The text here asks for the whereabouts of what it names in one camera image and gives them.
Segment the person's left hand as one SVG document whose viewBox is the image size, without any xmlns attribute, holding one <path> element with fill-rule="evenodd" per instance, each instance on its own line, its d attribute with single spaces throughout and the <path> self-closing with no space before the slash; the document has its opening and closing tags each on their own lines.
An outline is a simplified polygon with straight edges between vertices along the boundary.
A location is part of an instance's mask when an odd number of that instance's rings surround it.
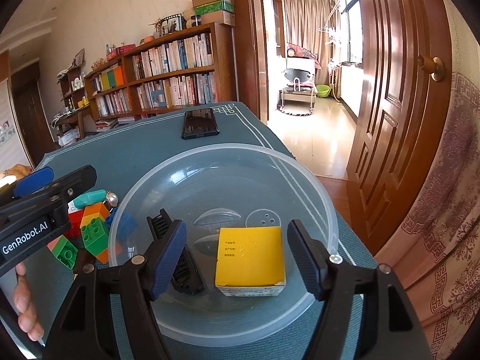
<svg viewBox="0 0 480 360">
<path fill-rule="evenodd" d="M 16 265 L 16 277 L 17 285 L 13 291 L 13 303 L 19 312 L 19 328 L 28 335 L 31 341 L 38 342 L 45 331 L 39 322 L 38 312 L 26 278 L 26 267 L 22 262 Z"/>
</svg>

